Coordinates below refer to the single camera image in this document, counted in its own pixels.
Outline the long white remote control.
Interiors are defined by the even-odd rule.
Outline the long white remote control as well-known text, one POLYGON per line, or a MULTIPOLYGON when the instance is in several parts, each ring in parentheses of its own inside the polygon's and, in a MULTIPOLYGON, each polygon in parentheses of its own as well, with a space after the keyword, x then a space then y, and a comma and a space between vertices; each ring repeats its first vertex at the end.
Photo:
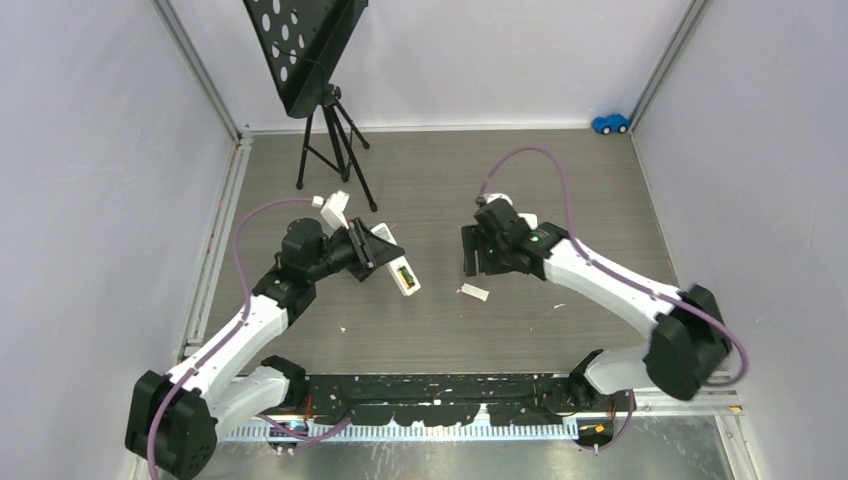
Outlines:
MULTIPOLYGON (((379 237, 384 238, 385 240, 388 240, 388 241, 398 245, 395 237, 393 236, 389 226, 386 223, 377 224, 376 226, 371 228, 371 231, 374 232, 379 237)), ((396 285, 398 286, 400 292, 405 297, 410 297, 420 290, 420 288, 421 288, 420 280, 418 279, 417 275, 414 273, 410 263, 408 262, 408 260, 406 259, 405 256, 402 256, 399 259, 391 261, 390 263, 388 263, 388 269, 389 269, 390 274, 392 275, 393 280, 395 281, 396 285), (406 290, 404 288, 404 285, 402 284, 401 279, 398 276, 397 269, 401 266, 406 266, 415 277, 417 286, 412 291, 406 290)))

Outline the gold green AAA battery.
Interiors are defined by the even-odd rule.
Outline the gold green AAA battery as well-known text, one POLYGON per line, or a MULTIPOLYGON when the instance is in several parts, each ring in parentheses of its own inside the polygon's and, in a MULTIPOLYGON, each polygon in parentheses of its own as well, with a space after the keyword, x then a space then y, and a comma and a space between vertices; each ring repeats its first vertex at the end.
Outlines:
POLYGON ((397 273, 406 290, 412 291, 416 288, 415 277, 406 266, 399 267, 397 273))

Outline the narrow white battery cover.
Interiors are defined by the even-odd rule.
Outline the narrow white battery cover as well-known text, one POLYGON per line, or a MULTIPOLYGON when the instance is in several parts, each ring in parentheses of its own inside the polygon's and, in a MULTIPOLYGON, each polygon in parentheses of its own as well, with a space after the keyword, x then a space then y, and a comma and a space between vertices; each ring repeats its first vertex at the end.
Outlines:
POLYGON ((486 302, 490 295, 490 292, 488 290, 471 285, 469 283, 463 283, 459 289, 459 292, 475 299, 478 299, 482 302, 486 302))

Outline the white remote with dark buttons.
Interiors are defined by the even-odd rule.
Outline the white remote with dark buttons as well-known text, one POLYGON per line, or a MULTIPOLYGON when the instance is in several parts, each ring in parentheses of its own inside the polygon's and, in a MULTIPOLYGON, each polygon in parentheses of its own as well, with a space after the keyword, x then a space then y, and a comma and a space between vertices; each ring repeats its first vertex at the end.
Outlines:
POLYGON ((531 230, 538 227, 538 216, 533 213, 519 213, 518 216, 523 219, 531 230))

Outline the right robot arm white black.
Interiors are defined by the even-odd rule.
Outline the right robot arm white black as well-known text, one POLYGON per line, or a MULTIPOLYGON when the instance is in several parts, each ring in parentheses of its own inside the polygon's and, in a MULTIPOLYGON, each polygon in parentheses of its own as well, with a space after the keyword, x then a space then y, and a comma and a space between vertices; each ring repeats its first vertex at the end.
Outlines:
POLYGON ((518 213, 509 197, 477 197, 461 229, 463 272, 521 273, 566 287, 626 321, 645 339, 627 349, 590 352, 569 374, 566 395, 596 410, 619 392, 654 386, 689 401, 730 355, 733 342, 714 295, 650 280, 589 249, 566 229, 518 213))

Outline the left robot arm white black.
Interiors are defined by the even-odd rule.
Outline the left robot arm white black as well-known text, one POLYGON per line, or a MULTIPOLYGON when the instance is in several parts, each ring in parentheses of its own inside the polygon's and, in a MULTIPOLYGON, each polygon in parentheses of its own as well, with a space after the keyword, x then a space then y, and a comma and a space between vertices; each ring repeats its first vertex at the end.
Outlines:
POLYGON ((341 271, 364 281, 382 267, 403 295, 420 289, 404 249, 385 225, 369 228, 354 218, 326 234, 315 219, 291 222, 273 265, 249 289, 239 312, 189 358, 136 381, 126 449, 154 471, 193 479, 218 443, 255 415, 273 407, 298 412, 307 398, 303 367, 272 355, 246 378, 238 374, 306 311, 319 281, 341 271))

